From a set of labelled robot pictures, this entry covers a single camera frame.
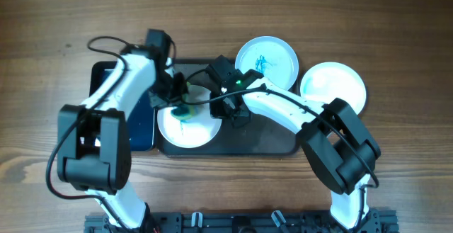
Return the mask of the green yellow sponge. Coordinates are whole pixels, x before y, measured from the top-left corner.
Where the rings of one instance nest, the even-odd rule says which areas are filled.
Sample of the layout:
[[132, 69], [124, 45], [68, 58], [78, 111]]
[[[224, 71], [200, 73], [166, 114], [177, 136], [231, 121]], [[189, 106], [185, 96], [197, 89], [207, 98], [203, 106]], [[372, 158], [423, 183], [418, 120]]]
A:
[[181, 102], [171, 110], [171, 115], [179, 121], [189, 120], [198, 113], [198, 109], [194, 105], [187, 104], [188, 97], [189, 91], [186, 91], [181, 97]]

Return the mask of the white plate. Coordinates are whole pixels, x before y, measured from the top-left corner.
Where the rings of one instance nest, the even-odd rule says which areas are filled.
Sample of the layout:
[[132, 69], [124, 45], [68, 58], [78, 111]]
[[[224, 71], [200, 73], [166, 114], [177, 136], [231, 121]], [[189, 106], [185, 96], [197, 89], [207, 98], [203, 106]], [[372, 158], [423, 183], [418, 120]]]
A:
[[260, 36], [248, 41], [238, 52], [235, 67], [242, 73], [256, 70], [281, 89], [290, 90], [299, 75], [295, 51], [284, 40]]
[[367, 102], [367, 90], [360, 75], [339, 62], [323, 62], [311, 67], [302, 77], [301, 97], [330, 103], [341, 98], [359, 115]]
[[[171, 111], [188, 107], [192, 113], [188, 119], [175, 118]], [[186, 149], [201, 147], [211, 141], [219, 132], [222, 120], [213, 118], [208, 103], [181, 107], [164, 108], [157, 113], [157, 123], [160, 133], [166, 141]]]

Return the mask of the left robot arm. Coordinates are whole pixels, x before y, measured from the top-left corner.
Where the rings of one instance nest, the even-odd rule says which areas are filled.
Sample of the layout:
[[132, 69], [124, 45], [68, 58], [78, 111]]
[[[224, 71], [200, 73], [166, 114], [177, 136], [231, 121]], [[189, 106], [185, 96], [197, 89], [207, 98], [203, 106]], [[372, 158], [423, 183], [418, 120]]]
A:
[[115, 54], [117, 63], [105, 81], [80, 105], [65, 105], [58, 114], [57, 145], [45, 173], [52, 194], [69, 199], [51, 183], [59, 179], [93, 198], [106, 213], [101, 227], [109, 232], [159, 232], [149, 206], [128, 181], [132, 155], [127, 119], [147, 93], [159, 110], [180, 103], [187, 86], [173, 73], [176, 45], [162, 30], [150, 29], [142, 45], [129, 42]]

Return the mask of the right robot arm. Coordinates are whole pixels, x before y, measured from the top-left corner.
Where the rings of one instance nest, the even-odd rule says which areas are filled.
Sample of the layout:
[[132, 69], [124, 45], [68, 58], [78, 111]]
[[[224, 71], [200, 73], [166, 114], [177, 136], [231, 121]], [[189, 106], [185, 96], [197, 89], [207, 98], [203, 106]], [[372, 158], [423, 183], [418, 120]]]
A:
[[374, 169], [381, 155], [359, 117], [367, 100], [359, 74], [345, 64], [323, 62], [306, 72], [295, 95], [256, 70], [235, 69], [223, 56], [205, 71], [222, 90], [212, 97], [212, 115], [231, 117], [242, 106], [293, 132], [313, 172], [331, 191], [332, 218], [358, 232], [369, 212], [367, 189], [379, 186]]

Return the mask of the brown serving tray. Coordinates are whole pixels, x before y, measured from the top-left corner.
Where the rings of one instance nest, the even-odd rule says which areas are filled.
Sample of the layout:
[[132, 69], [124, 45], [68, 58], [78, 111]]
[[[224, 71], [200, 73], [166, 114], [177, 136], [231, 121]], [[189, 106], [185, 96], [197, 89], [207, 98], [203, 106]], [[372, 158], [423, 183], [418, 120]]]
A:
[[[210, 99], [216, 101], [221, 93], [221, 82], [233, 74], [233, 68], [234, 60], [222, 55], [216, 59], [179, 59], [176, 62], [176, 69], [189, 80], [187, 101], [194, 106], [208, 103]], [[177, 147], [161, 133], [157, 141], [158, 150], [170, 157], [290, 156], [298, 150], [298, 145], [294, 133], [255, 113], [244, 127], [232, 127], [228, 120], [222, 120], [219, 132], [201, 147]]]

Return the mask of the black water-filled tray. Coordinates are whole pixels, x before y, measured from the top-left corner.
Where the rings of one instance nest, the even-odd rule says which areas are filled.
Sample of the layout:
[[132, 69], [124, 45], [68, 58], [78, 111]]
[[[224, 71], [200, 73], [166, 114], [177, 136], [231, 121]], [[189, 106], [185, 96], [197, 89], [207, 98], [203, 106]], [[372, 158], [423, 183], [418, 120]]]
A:
[[[97, 62], [91, 69], [89, 95], [93, 95], [113, 72], [116, 62]], [[135, 104], [127, 119], [130, 148], [133, 152], [153, 149], [156, 139], [156, 111], [150, 106], [148, 92], [145, 91]]]

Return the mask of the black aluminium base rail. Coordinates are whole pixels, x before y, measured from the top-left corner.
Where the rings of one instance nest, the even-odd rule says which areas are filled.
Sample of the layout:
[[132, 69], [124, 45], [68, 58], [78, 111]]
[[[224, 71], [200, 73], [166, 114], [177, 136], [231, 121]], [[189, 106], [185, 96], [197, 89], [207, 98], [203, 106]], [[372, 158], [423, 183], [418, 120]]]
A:
[[[360, 229], [343, 229], [328, 210], [300, 213], [280, 212], [248, 214], [212, 214], [194, 212], [153, 212], [154, 229], [134, 229], [134, 232], [400, 232], [394, 210], [370, 209], [362, 219]], [[107, 215], [89, 215], [84, 222], [84, 232], [126, 232], [109, 223]]]

